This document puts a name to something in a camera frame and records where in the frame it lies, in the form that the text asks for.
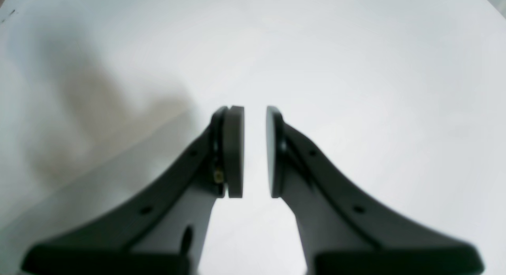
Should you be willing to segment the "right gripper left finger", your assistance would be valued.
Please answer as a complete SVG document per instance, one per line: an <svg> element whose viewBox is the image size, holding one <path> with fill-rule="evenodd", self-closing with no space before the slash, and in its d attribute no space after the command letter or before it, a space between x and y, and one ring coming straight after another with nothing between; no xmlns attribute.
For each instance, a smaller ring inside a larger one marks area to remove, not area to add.
<svg viewBox="0 0 506 275"><path fill-rule="evenodd" d="M105 215L34 245L32 275L193 275L217 199L243 196L245 110L220 107L152 184Z"/></svg>

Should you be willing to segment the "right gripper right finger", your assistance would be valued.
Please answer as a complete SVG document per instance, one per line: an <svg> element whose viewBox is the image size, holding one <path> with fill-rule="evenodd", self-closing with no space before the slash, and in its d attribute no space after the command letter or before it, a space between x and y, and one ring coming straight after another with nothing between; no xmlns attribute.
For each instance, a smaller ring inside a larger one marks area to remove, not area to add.
<svg viewBox="0 0 506 275"><path fill-rule="evenodd" d="M391 210L349 180L307 136L266 115L271 196L293 212L309 275L479 275L465 241Z"/></svg>

